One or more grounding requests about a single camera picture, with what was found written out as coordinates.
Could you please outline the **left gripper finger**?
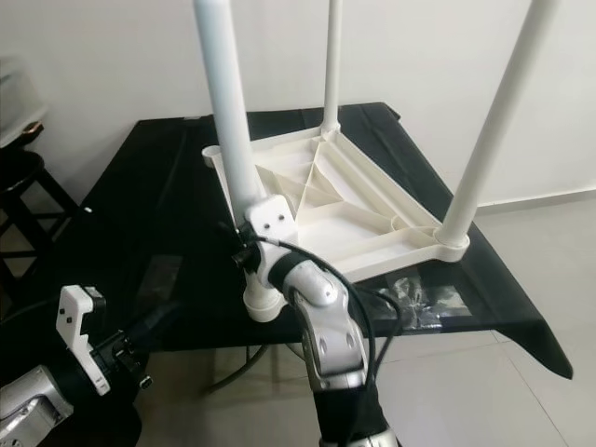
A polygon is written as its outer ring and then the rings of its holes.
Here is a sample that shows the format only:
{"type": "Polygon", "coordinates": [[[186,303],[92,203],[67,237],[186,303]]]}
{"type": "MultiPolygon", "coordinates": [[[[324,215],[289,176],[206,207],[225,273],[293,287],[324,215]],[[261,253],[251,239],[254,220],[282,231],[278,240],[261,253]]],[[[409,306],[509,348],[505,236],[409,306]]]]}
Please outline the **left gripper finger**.
{"type": "Polygon", "coordinates": [[[165,332],[184,314],[183,303],[164,303],[132,321],[132,348],[154,350],[162,344],[165,332]]]}

